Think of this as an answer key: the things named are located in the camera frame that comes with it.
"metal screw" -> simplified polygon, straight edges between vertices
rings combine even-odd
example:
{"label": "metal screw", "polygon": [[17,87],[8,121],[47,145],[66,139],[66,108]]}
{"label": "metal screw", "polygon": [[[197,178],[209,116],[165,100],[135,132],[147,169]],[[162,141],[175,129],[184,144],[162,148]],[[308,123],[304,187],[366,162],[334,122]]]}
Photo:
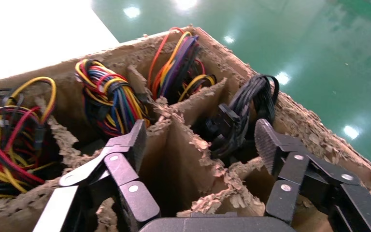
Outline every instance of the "metal screw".
{"label": "metal screw", "polygon": [[109,158],[110,161],[115,161],[117,158],[119,158],[119,156],[112,156]]}
{"label": "metal screw", "polygon": [[132,185],[128,188],[129,192],[137,192],[139,190],[139,187],[137,185]]}
{"label": "metal screw", "polygon": [[300,155],[294,155],[294,158],[296,158],[297,160],[303,160],[303,156]]}
{"label": "metal screw", "polygon": [[348,174],[342,174],[341,176],[342,176],[342,178],[345,179],[345,180],[353,180],[353,176],[351,176],[351,175],[348,175]]}
{"label": "metal screw", "polygon": [[74,176],[73,175],[69,175],[69,176],[65,177],[65,180],[64,181],[66,183],[73,182],[74,181]]}
{"label": "metal screw", "polygon": [[287,192],[291,191],[291,186],[289,185],[281,185],[281,188],[282,190],[287,191]]}

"wire bundle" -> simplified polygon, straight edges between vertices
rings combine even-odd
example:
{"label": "wire bundle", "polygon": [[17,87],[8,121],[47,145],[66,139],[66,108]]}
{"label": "wire bundle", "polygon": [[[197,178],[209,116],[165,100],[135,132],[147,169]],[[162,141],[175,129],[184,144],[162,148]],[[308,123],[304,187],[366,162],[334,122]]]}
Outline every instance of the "wire bundle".
{"label": "wire bundle", "polygon": [[[179,30],[182,33],[180,40],[169,60],[152,82],[154,65],[170,34],[164,37],[153,58],[147,79],[147,86],[153,93],[153,99],[163,96],[167,98],[169,104],[180,102],[197,92],[202,86],[212,86],[217,82],[214,75],[205,74],[203,63],[196,59],[200,51],[198,36],[180,28],[170,29],[170,31],[172,30]],[[197,66],[201,66],[201,75],[198,75]]]}
{"label": "wire bundle", "polygon": [[[51,97],[46,110],[31,109],[22,105],[22,91],[37,82],[48,83]],[[53,165],[57,157],[51,157],[43,146],[47,120],[56,100],[55,82],[48,77],[34,78],[19,88],[0,89],[0,198],[11,198],[19,193],[43,184],[36,172]]]}
{"label": "wire bundle", "polygon": [[129,133],[138,119],[146,119],[149,126],[147,108],[135,96],[125,77],[98,60],[83,59],[75,70],[78,81],[84,84],[86,118],[103,139]]}
{"label": "wire bundle", "polygon": [[[274,82],[273,94],[268,78]],[[251,140],[258,119],[264,118],[272,123],[275,118],[274,106],[278,92],[279,83],[275,77],[256,75],[238,90],[228,106],[219,105],[221,112],[217,118],[204,120],[203,125],[196,124],[194,131],[203,139],[212,142],[210,146],[212,158],[226,158],[247,143],[247,140]],[[254,123],[250,124],[252,102],[257,115]]]}

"cardboard box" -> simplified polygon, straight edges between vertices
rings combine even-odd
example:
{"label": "cardboard box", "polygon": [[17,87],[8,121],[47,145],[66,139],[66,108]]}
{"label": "cardboard box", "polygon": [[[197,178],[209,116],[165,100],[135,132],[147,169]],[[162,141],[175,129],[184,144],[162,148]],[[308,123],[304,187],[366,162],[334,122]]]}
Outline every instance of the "cardboard box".
{"label": "cardboard box", "polygon": [[[261,158],[246,164],[235,163],[229,169],[221,161],[211,160],[209,144],[190,129],[201,116],[212,115],[222,102],[229,102],[239,86],[256,72],[232,52],[200,28],[184,28],[200,36],[202,50],[199,58],[219,83],[201,89],[188,100],[167,105],[164,99],[148,97],[148,107],[158,121],[147,130],[146,152],[140,176],[160,205],[165,217],[188,217],[191,212],[206,214],[236,211],[239,216],[262,216],[273,178],[263,167]],[[148,68],[162,38],[168,32],[145,36],[120,44],[113,50],[87,55],[128,78],[137,94],[147,94]],[[173,51],[179,33],[173,33],[157,60],[161,67]],[[79,140],[86,144],[97,139],[87,125],[82,111],[82,85],[74,77],[76,58],[54,66],[0,80],[0,87],[15,87],[37,77],[48,76],[58,87],[57,107],[50,119],[54,137],[61,148],[65,172],[89,161],[93,156],[81,155],[72,148]],[[31,87],[25,95],[29,104],[44,97],[42,85]],[[280,93],[276,105],[274,128],[300,138],[308,149],[320,158],[340,165],[354,173],[371,190],[371,162],[357,153],[344,139],[333,134],[312,111]],[[32,231],[57,179],[47,181],[13,200],[0,200],[0,231]],[[98,231],[115,231],[116,218],[110,201],[99,209]],[[329,231],[327,216],[319,213],[306,199],[298,201],[293,227],[298,231]]]}

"wire connector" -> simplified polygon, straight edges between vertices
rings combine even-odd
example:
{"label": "wire connector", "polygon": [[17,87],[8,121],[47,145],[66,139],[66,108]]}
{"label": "wire connector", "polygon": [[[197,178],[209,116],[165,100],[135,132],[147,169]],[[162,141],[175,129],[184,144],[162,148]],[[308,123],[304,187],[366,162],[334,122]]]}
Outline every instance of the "wire connector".
{"label": "wire connector", "polygon": [[239,124],[240,117],[224,103],[220,104],[218,109],[219,112],[215,122],[218,125],[220,134],[227,138]]}
{"label": "wire connector", "polygon": [[42,149],[42,143],[43,143],[43,138],[46,133],[46,129],[42,127],[37,127],[35,129],[35,143],[33,147],[35,148],[36,151],[39,151]]}

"epoxy floor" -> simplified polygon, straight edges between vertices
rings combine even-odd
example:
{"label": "epoxy floor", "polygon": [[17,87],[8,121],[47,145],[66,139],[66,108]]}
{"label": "epoxy floor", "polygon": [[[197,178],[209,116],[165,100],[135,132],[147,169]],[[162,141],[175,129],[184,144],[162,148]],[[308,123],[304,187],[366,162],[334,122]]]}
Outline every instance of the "epoxy floor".
{"label": "epoxy floor", "polygon": [[[119,40],[202,27],[371,160],[371,0],[92,0]],[[87,36],[96,40],[96,34]]]}

